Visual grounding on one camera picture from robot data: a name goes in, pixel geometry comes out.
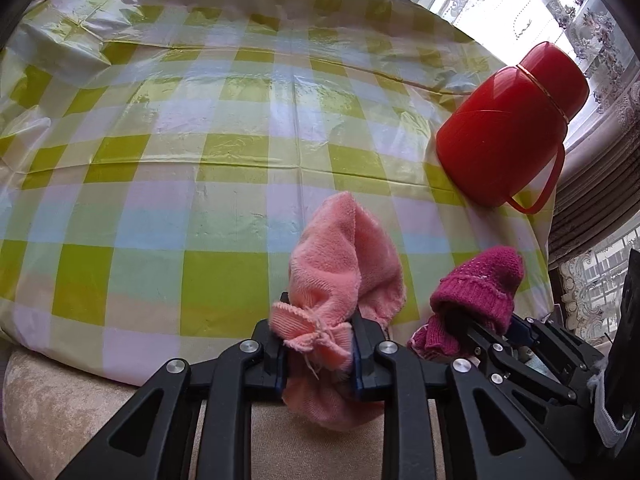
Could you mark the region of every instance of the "plastic tablecloth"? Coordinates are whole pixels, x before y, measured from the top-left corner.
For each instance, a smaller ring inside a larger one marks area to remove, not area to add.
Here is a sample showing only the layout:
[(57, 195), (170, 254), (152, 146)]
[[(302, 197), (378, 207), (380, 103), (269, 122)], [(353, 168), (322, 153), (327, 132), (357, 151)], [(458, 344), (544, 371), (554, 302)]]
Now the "plastic tablecloth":
[(398, 341), (439, 279), (495, 244), (526, 265), (516, 311), (546, 314), (552, 203), (475, 206), (434, 151), (500, 66), (408, 0), (37, 5), (0, 65), (2, 333), (132, 384), (215, 357), (268, 316), (305, 223), (339, 190), (398, 247)]

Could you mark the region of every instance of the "red thermos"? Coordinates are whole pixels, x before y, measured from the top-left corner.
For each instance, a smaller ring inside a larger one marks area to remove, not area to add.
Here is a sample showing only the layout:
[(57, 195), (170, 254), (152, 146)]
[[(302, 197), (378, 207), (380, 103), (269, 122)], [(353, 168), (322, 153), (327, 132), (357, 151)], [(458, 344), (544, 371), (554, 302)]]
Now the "red thermos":
[[(545, 205), (562, 164), (567, 125), (589, 96), (587, 80), (553, 43), (535, 46), (522, 62), (498, 70), (442, 125), (436, 151), (450, 179), (474, 202), (505, 202), (525, 214)], [(536, 203), (512, 197), (556, 157)]]

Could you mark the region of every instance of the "thermos lid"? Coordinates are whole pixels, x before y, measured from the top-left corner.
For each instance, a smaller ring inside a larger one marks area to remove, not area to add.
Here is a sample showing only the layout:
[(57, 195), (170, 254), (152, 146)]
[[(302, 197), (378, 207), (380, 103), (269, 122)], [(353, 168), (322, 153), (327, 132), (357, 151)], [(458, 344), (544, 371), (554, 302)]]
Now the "thermos lid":
[(578, 66), (553, 43), (537, 44), (520, 65), (544, 87), (569, 120), (587, 102), (589, 85)]

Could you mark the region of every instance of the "brown curtain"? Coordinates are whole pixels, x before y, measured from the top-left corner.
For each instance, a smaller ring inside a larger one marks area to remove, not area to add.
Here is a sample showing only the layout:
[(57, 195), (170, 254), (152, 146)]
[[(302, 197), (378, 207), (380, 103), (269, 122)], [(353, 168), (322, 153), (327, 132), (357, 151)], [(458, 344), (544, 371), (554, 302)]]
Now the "brown curtain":
[(586, 252), (638, 210), (640, 73), (567, 154), (549, 234), (549, 266)]

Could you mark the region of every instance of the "thermos handle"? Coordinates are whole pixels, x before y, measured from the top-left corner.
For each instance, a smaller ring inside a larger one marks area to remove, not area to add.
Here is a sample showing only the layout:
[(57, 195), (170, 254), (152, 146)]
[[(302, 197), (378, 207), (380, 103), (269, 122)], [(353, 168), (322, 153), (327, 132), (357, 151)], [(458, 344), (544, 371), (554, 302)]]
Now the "thermos handle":
[(560, 178), (560, 172), (562, 171), (562, 165), (564, 164), (564, 146), (562, 142), (558, 146), (558, 154), (556, 155), (556, 161), (554, 162), (554, 166), (551, 169), (551, 174), (549, 175), (548, 180), (546, 181), (545, 187), (542, 189), (542, 193), (536, 200), (536, 203), (529, 208), (525, 208), (518, 204), (512, 197), (508, 197), (507, 204), (513, 207), (516, 211), (519, 211), (525, 215), (535, 215), (542, 209), (542, 206), (546, 204), (546, 201), (549, 200), (554, 187), (558, 183), (558, 178)]

